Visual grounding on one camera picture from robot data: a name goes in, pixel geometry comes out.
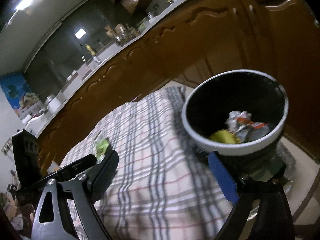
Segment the brown wooden base cabinets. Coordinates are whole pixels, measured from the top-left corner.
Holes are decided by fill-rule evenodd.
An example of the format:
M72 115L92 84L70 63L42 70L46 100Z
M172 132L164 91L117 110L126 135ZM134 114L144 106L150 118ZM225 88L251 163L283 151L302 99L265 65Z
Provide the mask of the brown wooden base cabinets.
M289 97L286 136L319 161L319 0L180 0L98 67L44 128L41 172L107 113L195 67L277 79Z

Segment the white rimmed black trash bin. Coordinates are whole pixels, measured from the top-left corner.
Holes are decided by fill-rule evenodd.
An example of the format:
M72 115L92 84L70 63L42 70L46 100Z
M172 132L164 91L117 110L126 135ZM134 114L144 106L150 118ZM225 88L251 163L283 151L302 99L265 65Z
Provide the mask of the white rimmed black trash bin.
M253 122L266 124L268 131L240 144L211 141L215 132L227 129L232 111L246 111ZM252 173L276 153L289 111L285 89L276 79L256 70L239 69L218 74L197 86L182 108L182 124L196 145L207 153L217 151L227 168Z

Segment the yellow dish soap bottle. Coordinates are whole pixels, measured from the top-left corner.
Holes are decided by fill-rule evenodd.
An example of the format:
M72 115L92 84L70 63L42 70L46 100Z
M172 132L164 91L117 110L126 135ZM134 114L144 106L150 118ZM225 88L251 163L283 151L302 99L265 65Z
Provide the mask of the yellow dish soap bottle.
M90 52L92 56L96 55L96 51L89 44L86 44L86 49Z

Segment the green drink pouch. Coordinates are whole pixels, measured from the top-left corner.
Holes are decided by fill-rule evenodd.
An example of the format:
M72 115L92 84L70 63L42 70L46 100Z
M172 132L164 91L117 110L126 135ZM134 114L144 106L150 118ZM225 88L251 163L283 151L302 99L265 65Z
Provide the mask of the green drink pouch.
M101 131L99 131L97 136L93 140L93 154L95 155L98 164L103 161L105 152L107 151L109 144L109 140L104 137Z

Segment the blue food poster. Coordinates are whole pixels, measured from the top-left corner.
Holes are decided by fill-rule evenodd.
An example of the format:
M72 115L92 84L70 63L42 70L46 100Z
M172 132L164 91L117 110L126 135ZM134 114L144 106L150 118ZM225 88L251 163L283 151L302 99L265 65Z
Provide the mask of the blue food poster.
M26 82L21 73L1 76L1 88L14 112L23 120L39 113L43 103Z

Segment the white lidded canister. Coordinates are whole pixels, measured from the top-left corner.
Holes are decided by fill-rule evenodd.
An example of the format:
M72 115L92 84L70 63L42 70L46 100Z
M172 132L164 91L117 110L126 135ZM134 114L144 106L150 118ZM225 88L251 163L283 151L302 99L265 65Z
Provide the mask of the white lidded canister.
M44 104L48 112L54 114L65 101L65 99L65 96L61 93L58 93L56 96L52 94L46 98Z

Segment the utensil holder with spoons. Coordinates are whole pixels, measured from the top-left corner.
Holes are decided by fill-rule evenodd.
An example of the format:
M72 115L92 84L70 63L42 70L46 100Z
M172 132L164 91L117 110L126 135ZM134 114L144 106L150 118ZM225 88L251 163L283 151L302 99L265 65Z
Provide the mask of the utensil holder with spoons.
M116 42L120 46L127 44L128 42L140 35L140 33L136 31L135 28L129 28L128 25L127 27L125 27L121 23L116 25L114 31L116 32Z

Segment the plaid checkered tablecloth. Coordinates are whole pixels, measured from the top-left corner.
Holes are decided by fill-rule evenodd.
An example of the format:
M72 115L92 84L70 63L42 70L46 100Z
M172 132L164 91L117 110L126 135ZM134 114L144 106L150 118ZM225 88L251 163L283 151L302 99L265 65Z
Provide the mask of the plaid checkered tablecloth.
M95 208L113 239L213 239L232 206L182 125L185 87L157 90L102 118L61 162L94 151L100 135L118 152L111 185Z

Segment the white rice cooker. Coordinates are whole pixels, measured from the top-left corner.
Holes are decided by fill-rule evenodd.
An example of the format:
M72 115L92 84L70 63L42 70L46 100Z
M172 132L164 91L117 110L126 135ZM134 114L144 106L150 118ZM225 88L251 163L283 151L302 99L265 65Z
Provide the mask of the white rice cooker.
M37 113L29 120L25 127L25 130L31 133L32 135L37 135L37 133L39 133L41 128L47 123L50 117L51 114L49 112Z

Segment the red snack wrapper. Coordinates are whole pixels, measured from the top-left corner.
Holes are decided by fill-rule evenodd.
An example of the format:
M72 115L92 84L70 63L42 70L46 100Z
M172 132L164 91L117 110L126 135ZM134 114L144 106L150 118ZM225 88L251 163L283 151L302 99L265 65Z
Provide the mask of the red snack wrapper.
M267 124L263 122L253 122L245 118L237 118L237 125L239 127L235 135L240 143L256 141L270 132Z

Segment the white red wrapper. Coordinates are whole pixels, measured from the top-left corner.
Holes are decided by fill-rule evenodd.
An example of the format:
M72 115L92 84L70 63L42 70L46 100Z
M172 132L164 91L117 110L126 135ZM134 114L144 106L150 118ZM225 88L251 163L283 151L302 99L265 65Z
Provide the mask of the white red wrapper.
M231 111L225 124L227 125L228 131L235 133L240 126L244 125L245 122L251 120L251 113L247 111Z

